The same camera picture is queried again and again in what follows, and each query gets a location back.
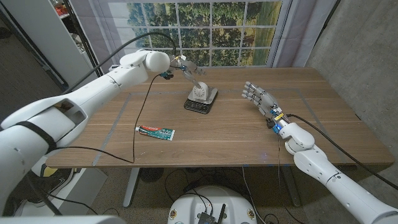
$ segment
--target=table top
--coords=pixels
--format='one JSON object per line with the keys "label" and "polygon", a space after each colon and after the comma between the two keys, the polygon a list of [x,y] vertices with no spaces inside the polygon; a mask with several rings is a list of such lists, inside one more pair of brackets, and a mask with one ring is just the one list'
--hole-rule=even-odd
{"label": "table top", "polygon": [[[294,165],[293,156],[267,129],[257,106],[241,96],[246,81],[273,94],[284,113],[308,120],[364,164],[389,165],[394,157],[313,68],[212,68],[198,81],[218,89],[208,114],[183,105],[193,85],[175,72],[174,78],[155,79],[138,120],[139,125],[174,129],[172,141],[136,134],[134,123],[147,93],[148,81],[122,92],[88,123],[72,146],[105,150],[104,153],[65,149],[50,157],[50,167],[195,167]],[[307,124],[290,118],[314,135],[315,144],[336,165],[354,164]]]}

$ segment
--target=green foliage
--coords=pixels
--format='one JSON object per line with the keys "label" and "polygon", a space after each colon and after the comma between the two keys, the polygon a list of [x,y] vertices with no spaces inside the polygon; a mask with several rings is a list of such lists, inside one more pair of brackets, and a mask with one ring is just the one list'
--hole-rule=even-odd
{"label": "green foliage", "polygon": [[245,2],[213,3],[214,26],[241,26],[243,24]]}
{"label": "green foliage", "polygon": [[214,47],[239,47],[242,29],[213,29]]}
{"label": "green foliage", "polygon": [[210,29],[181,29],[181,41],[184,48],[209,47]]}
{"label": "green foliage", "polygon": [[140,3],[127,3],[127,9],[130,12],[130,19],[127,24],[130,26],[144,26],[144,14],[142,13],[142,8]]}
{"label": "green foliage", "polygon": [[[150,29],[149,32],[162,32],[168,36],[170,36],[176,45],[178,45],[178,30],[177,29]],[[153,47],[159,47],[159,48],[167,48],[167,47],[173,47],[172,43],[170,41],[161,35],[150,35],[150,39],[152,41],[152,46]]]}
{"label": "green foliage", "polygon": [[239,50],[212,50],[211,66],[237,66]]}
{"label": "green foliage", "polygon": [[209,50],[183,50],[182,54],[198,66],[210,65]]}
{"label": "green foliage", "polygon": [[209,26],[210,3],[179,3],[178,16],[181,26]]}
{"label": "green foliage", "polygon": [[149,26],[176,26],[175,3],[144,3]]}
{"label": "green foliage", "polygon": [[[136,36],[147,33],[147,29],[140,29],[140,28],[132,28],[132,31],[134,31]],[[147,36],[147,37],[143,37],[139,40],[136,40],[136,46],[137,47],[150,47],[149,37]]]}
{"label": "green foliage", "polygon": [[[214,2],[213,3],[213,26],[241,26],[244,20],[245,2]],[[247,26],[276,25],[282,1],[276,2],[249,2],[246,14]],[[127,3],[130,13],[127,24],[129,26],[146,26],[144,13],[148,26],[167,26],[170,29],[136,29],[136,35],[145,34],[147,31],[163,32],[171,36],[178,43],[176,3],[144,3],[144,11],[141,3]],[[181,26],[209,26],[210,25],[210,3],[188,2],[178,3],[178,14]],[[210,46],[209,29],[180,29],[182,47],[203,48]],[[242,40],[243,47],[268,47],[271,46],[275,29],[246,28]],[[239,47],[242,28],[235,29],[213,29],[213,47]],[[162,36],[151,35],[154,48],[170,48],[170,42]],[[142,38],[136,42],[137,47],[149,48],[149,37]],[[172,50],[161,50],[172,54]],[[269,49],[242,49],[240,65],[265,65]],[[192,60],[199,66],[209,66],[210,54],[212,55],[212,66],[237,66],[239,50],[184,50],[183,54],[188,60]]]}
{"label": "green foliage", "polygon": [[242,49],[240,66],[265,65],[269,49]]}

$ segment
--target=digital scale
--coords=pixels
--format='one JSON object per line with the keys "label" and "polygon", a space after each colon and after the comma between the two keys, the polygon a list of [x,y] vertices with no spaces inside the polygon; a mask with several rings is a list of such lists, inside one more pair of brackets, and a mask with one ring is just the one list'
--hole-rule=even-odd
{"label": "digital scale", "polygon": [[210,94],[206,100],[194,99],[193,92],[191,92],[188,96],[188,99],[184,103],[184,108],[198,113],[209,113],[211,106],[213,106],[213,103],[217,97],[218,90],[213,87],[208,87],[208,91]]}

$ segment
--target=toothpaste tube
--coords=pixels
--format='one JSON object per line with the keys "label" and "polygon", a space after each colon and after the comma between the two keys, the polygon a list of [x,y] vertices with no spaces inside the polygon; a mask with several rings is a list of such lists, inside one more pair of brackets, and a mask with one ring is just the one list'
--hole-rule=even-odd
{"label": "toothpaste tube", "polygon": [[148,135],[150,137],[173,140],[175,130],[165,129],[165,128],[153,128],[148,126],[136,127],[136,131],[143,135]]}

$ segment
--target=table leg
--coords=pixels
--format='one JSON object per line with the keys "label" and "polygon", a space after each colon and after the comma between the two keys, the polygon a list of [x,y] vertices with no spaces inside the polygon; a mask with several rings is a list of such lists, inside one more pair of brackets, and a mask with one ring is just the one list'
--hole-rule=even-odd
{"label": "table leg", "polygon": [[299,192],[297,191],[296,183],[294,182],[292,170],[288,166],[281,167],[282,173],[284,175],[287,190],[289,191],[290,198],[292,199],[292,204],[295,207],[301,206]]}
{"label": "table leg", "polygon": [[123,200],[123,207],[128,208],[131,205],[134,189],[138,183],[139,168],[131,168],[129,183],[127,184],[126,194]]}

